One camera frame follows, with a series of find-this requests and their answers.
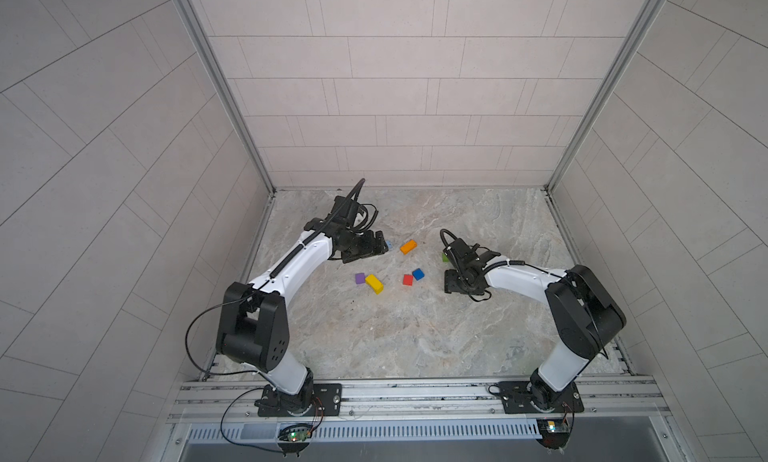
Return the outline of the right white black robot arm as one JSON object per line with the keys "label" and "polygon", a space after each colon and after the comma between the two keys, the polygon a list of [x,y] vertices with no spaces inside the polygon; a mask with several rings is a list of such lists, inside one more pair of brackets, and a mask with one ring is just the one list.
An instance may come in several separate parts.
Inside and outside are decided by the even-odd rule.
{"label": "right white black robot arm", "polygon": [[525,387],[501,388],[499,394],[524,410],[574,412],[575,379],[627,323],[594,272],[579,264],[567,270],[543,269],[494,251],[464,256],[446,251],[444,258],[452,265],[444,275],[447,293],[462,293],[479,302],[497,288],[549,307],[559,342]]}

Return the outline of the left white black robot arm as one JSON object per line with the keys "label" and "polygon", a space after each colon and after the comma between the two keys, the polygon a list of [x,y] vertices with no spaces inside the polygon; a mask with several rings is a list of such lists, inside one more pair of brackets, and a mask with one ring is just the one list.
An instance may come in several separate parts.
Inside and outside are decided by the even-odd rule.
{"label": "left white black robot arm", "polygon": [[228,287],[219,316],[216,352],[271,384],[272,412],[305,414],[313,402],[313,373],[289,352],[289,303],[312,272],[335,252],[349,263],[388,250],[382,231],[357,234],[342,229],[334,237],[319,231],[302,232],[282,260],[250,282]]}

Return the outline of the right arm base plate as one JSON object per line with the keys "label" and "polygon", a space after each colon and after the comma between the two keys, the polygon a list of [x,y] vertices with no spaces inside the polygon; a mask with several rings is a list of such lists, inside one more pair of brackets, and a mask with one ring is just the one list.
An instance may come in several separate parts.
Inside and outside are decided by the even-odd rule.
{"label": "right arm base plate", "polygon": [[531,387],[529,381],[500,381],[489,386],[487,391],[502,402],[505,414],[548,415],[585,410],[575,382],[560,392],[553,392],[545,383]]}

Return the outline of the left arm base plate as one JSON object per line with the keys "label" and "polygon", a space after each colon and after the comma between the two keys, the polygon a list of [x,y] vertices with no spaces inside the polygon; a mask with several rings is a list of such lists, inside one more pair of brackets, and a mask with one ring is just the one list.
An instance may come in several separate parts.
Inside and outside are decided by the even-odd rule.
{"label": "left arm base plate", "polygon": [[302,417],[315,413],[337,416],[340,412],[342,385],[305,383],[297,394],[288,394],[272,386],[263,389],[254,402],[259,417]]}

